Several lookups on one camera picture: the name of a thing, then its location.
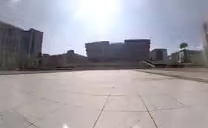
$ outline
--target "concrete surface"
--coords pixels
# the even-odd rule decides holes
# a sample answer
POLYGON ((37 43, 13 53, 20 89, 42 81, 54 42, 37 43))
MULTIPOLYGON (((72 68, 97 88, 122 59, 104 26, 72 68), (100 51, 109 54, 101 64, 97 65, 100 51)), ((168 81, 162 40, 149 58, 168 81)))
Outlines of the concrete surface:
POLYGON ((208 84, 136 70, 4 75, 0 128, 208 128, 208 84))
POLYGON ((208 68, 138 69, 137 71, 208 83, 208 68))

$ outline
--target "ground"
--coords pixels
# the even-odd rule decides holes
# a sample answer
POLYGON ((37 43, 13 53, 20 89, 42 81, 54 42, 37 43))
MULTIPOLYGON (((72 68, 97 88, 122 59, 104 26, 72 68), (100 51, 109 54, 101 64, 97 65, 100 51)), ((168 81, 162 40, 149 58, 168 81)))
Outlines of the ground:
POLYGON ((208 128, 208 83, 137 70, 2 75, 0 128, 208 128))

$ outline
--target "sunlight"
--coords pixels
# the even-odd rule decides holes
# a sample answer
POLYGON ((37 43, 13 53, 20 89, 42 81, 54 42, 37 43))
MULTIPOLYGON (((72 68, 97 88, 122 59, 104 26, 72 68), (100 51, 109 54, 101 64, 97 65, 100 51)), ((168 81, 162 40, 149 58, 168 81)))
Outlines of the sunlight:
POLYGON ((64 127, 63 128, 69 128, 66 124, 64 124, 64 127))
POLYGON ((119 0, 79 0, 76 18, 89 21, 99 32, 104 32, 119 9, 119 0))

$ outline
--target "sky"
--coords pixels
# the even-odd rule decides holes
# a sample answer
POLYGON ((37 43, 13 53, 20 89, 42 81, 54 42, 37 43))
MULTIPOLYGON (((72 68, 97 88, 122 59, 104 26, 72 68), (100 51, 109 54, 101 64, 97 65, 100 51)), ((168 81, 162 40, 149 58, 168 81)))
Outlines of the sky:
POLYGON ((201 49, 208 0, 0 0, 0 20, 44 32, 43 53, 73 49, 85 55, 87 42, 151 39, 151 49, 201 49))

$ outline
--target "tree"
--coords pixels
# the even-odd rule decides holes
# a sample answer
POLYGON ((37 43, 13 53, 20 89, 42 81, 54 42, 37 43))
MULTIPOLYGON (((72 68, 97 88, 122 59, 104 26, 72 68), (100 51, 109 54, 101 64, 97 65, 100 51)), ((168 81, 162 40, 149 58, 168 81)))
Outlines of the tree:
POLYGON ((182 49, 186 49, 186 47, 188 47, 188 44, 187 43, 181 43, 180 44, 180 49, 182 50, 182 49))
POLYGON ((180 61, 184 62, 184 63, 188 62, 187 51, 186 51, 187 47, 188 47, 188 44, 185 43, 185 42, 180 44, 180 49, 181 49, 181 52, 183 53, 183 54, 181 54, 181 60, 180 61))

